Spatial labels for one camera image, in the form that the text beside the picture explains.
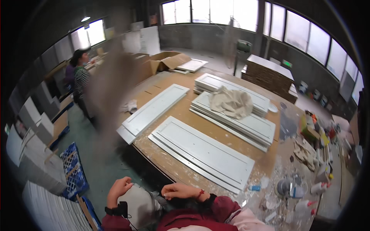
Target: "person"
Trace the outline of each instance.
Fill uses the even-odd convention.
[[[86,70],[85,66],[89,61],[89,57],[85,51],[76,50],[71,58],[70,64],[74,67],[74,90],[73,98],[78,104],[85,117],[94,124],[94,117],[87,109],[84,95],[86,95],[87,86],[90,82],[90,73]]]
[[[74,69],[75,67],[69,63],[65,68],[64,83],[73,90],[74,89]]]
[[[117,200],[131,187],[131,178],[124,177],[116,180],[107,196],[107,215],[102,220],[105,231],[130,231],[130,221],[121,214],[127,214],[118,206]],[[172,198],[194,198],[201,206],[201,210],[191,208],[174,209],[165,214],[157,231],[273,231],[259,221],[250,209],[241,209],[237,202],[227,196],[216,196],[204,192],[200,188],[174,183],[165,185],[161,190],[166,200]]]

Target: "purple shirt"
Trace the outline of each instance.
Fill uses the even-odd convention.
[[[74,87],[74,67],[69,64],[66,68],[65,68],[65,78],[64,78],[64,81],[67,83],[67,84],[70,84],[72,89]]]

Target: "black wristband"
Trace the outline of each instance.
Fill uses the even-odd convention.
[[[111,216],[123,216],[124,218],[127,218],[127,202],[120,201],[117,208],[110,209],[108,207],[105,207],[105,212]]]
[[[215,194],[212,194],[212,193],[210,195],[211,196],[202,203],[202,206],[205,209],[211,208],[212,205],[213,205],[213,202],[215,201],[215,199],[217,197]]]

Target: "bucket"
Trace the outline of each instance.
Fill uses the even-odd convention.
[[[320,98],[320,92],[318,90],[315,90],[314,93],[313,93],[313,99],[315,101],[318,101]]]
[[[325,107],[327,104],[327,98],[323,95],[320,101],[321,106]]]
[[[298,91],[302,94],[305,94],[306,91],[307,91],[307,88],[308,88],[308,85],[305,82],[301,81],[301,84],[299,85]]]

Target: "red jacket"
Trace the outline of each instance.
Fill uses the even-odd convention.
[[[212,231],[238,231],[236,226],[225,224],[225,220],[236,210],[240,209],[237,202],[229,197],[216,197],[211,211],[200,214],[194,209],[171,210],[164,215],[158,224],[157,231],[166,231],[171,228],[182,228],[189,225],[198,225],[211,229]],[[106,215],[102,220],[105,231],[131,231],[130,223],[122,216]]]

